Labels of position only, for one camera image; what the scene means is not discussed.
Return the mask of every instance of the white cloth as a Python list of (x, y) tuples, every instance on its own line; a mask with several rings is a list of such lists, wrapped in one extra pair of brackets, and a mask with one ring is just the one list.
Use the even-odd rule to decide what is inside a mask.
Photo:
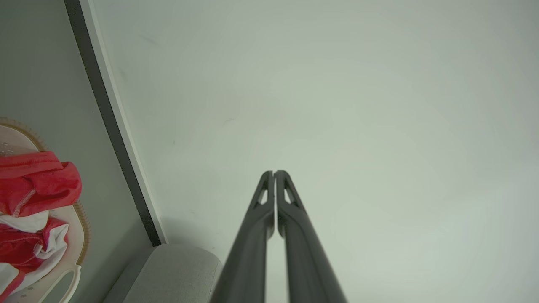
[(24, 232), (36, 233), (47, 225), (49, 211), (44, 210), (26, 217), (12, 217), (0, 212), (0, 224), (8, 225)]
[(0, 263), (0, 294), (15, 280), (19, 275), (19, 270), (9, 263)]
[(41, 265), (33, 272), (29, 272), (24, 277), (23, 282), (12, 293), (16, 293), (23, 288), (26, 288), (39, 279), (48, 274), (59, 262), (64, 253), (67, 250), (67, 243), (64, 237), (67, 234), (68, 224), (57, 226), (51, 229), (49, 234), (49, 243), (47, 250), (40, 250), (36, 255), (40, 259), (46, 259)]

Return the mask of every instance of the laundry basket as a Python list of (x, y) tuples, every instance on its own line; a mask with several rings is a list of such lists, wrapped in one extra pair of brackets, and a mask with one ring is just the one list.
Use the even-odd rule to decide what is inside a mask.
[[(45, 151), (48, 151), (47, 146), (30, 128), (17, 121), (0, 118), (0, 156)], [(53, 209), (50, 215), (69, 224), (66, 252), (51, 272), (29, 287), (12, 294), (5, 302), (40, 303), (62, 277), (70, 272), (73, 272), (73, 279), (60, 302), (68, 302), (75, 293), (80, 280), (81, 264), (88, 249), (89, 223), (80, 201)]]

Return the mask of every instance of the gray fabric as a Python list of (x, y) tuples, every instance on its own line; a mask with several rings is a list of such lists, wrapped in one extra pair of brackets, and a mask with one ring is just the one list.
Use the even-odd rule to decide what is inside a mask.
[[(137, 265), (126, 268), (114, 285), (106, 303), (122, 302), (122, 294), (132, 281)], [(138, 277), (123, 299), (124, 303), (207, 303), (222, 269), (212, 253), (190, 245), (163, 244), (148, 257)]]
[(137, 254), (123, 270), (122, 275), (118, 278), (112, 289), (108, 292), (103, 303), (123, 302), (140, 271), (146, 264), (146, 261), (156, 248), (152, 247), (145, 249)]

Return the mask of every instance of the basket handle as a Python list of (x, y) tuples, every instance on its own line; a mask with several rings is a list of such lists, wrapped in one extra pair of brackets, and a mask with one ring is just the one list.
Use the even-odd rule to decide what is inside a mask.
[(56, 284), (62, 280), (62, 278), (67, 275), (70, 272), (73, 272), (73, 278), (71, 279), (71, 284), (69, 285), (69, 288), (67, 289), (66, 293), (62, 297), (59, 303), (68, 303), (69, 300), (71, 300), (71, 297), (73, 297), (73, 294), (75, 293), (75, 290), (77, 290), (77, 286), (79, 285), (80, 281), (80, 265), (77, 264), (71, 264), (70, 268), (66, 269), (57, 279), (54, 281), (54, 283), (49, 287), (47, 292), (41, 297), (39, 302), (42, 302), (45, 300), (47, 295), (56, 287)]

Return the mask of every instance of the stitching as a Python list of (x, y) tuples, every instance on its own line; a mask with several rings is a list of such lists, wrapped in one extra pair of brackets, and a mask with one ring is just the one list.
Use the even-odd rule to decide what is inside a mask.
[(19, 242), (21, 240), (26, 240), (26, 239), (37, 239), (37, 240), (39, 240), (38, 236), (22, 236), (22, 237), (17, 237), (17, 239), (2, 240), (2, 241), (0, 241), (0, 244), (2, 244), (2, 243), (11, 243), (11, 242)]
[(33, 257), (30, 257), (30, 259), (28, 259), (26, 261), (23, 261), (22, 263), (11, 263), (11, 265), (13, 265), (13, 266), (24, 266), (24, 265), (27, 265), (26, 263), (34, 260), (35, 258), (37, 258), (37, 257), (33, 256)]
[(26, 194), (26, 197), (24, 197), (24, 199), (17, 205), (17, 207), (15, 207), (15, 211), (13, 212), (13, 216), (15, 218), (18, 218), (19, 217), (19, 213), (20, 213), (20, 209), (26, 205), (26, 203), (28, 203), (28, 200), (30, 200), (30, 198), (36, 193), (36, 189), (35, 188), (32, 188), (32, 190), (30, 190), (28, 192), (28, 194)]

